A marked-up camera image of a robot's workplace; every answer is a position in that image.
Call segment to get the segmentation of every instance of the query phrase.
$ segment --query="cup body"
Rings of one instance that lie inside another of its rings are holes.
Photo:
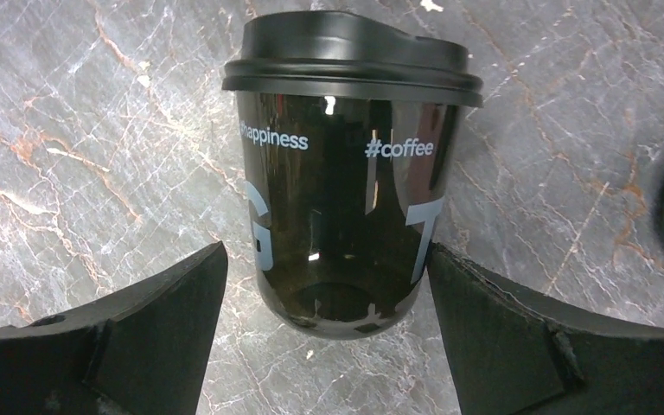
[[[243,91],[237,102],[265,303],[325,338],[399,322],[444,207],[463,107]]]

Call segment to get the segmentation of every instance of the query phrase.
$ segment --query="hashtag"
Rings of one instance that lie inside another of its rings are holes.
[[[383,146],[383,143],[379,139],[373,138],[370,140],[370,143],[367,144],[365,149],[365,157],[374,158],[380,154],[380,147]]]

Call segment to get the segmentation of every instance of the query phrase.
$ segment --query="takeaway cup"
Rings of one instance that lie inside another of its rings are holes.
[[[468,51],[334,11],[245,26],[235,91],[258,286],[311,335],[354,339],[412,307],[457,129]]]

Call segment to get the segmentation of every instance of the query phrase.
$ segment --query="black plastic lid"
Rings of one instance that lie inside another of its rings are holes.
[[[468,50],[341,11],[292,11],[246,23],[222,89],[482,106]]]

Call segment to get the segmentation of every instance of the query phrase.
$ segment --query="cup lid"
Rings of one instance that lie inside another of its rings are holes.
[[[462,45],[409,35],[341,11],[292,11],[246,23],[222,89],[482,106]]]

